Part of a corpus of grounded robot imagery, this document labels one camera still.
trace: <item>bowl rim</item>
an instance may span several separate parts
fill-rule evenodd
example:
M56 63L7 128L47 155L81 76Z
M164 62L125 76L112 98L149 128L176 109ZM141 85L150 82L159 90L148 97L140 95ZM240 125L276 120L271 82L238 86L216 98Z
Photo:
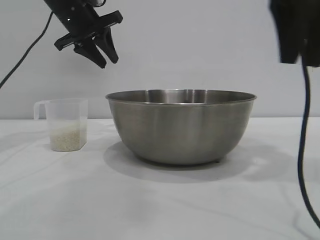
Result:
M124 94L124 93L134 93L134 92L150 92L150 91L205 91L205 92L223 92L223 93L234 93L234 94L245 94L250 96L248 99L236 100L236 101L222 101L222 102L213 102L213 103L184 103L184 102L176 102L176 103L165 103L165 102L144 102L144 101L128 101L128 100L120 100L113 98L116 94ZM256 100L258 97L255 94L244 92L244 91L231 91L231 90L214 90L214 89L145 89L145 90L129 90L129 91L118 91L109 93L105 96L105 98L111 102L117 103L126 103L126 104L134 104L134 105L152 105L152 106L212 106L212 105L224 105L224 104L237 104L237 103L245 103L252 102Z

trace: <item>white wall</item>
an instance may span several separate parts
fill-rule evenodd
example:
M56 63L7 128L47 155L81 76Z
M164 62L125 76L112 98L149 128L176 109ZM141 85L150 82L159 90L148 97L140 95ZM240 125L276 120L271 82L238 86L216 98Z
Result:
M43 30L43 0L0 4L0 79ZM254 116L300 116L299 65L278 63L267 0L109 0L100 14L120 10L113 27L120 61L99 69L54 42L66 34L53 18L47 35L0 91L0 119L31 118L40 100L90 99L92 118L110 117L105 95L139 89L217 89L254 93ZM320 70L313 69L312 114L320 116Z

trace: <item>robotic arm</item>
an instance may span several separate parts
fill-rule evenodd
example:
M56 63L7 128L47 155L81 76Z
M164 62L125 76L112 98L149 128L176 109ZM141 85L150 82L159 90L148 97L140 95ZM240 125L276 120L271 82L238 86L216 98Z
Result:
M120 24L123 17L119 11L99 16L94 7L103 6L107 0L44 0L69 33L55 42L62 49L74 45L74 51L105 68L107 62L97 46L112 63L119 60L111 26Z
M320 1L271 0L278 33L280 61L294 64L302 56L307 66L320 66Z

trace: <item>rice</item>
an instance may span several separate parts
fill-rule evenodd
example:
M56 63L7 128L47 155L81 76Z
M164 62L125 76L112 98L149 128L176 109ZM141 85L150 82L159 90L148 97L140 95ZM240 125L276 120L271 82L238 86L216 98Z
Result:
M73 124L50 132L51 149L57 152L80 150L87 143L87 126Z

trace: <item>measuring cup handle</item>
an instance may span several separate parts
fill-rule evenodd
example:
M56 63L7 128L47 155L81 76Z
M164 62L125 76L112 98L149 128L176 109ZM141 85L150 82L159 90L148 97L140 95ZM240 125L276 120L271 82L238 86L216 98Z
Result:
M33 119L38 120L40 117L40 106L44 105L47 101L38 101L33 106Z

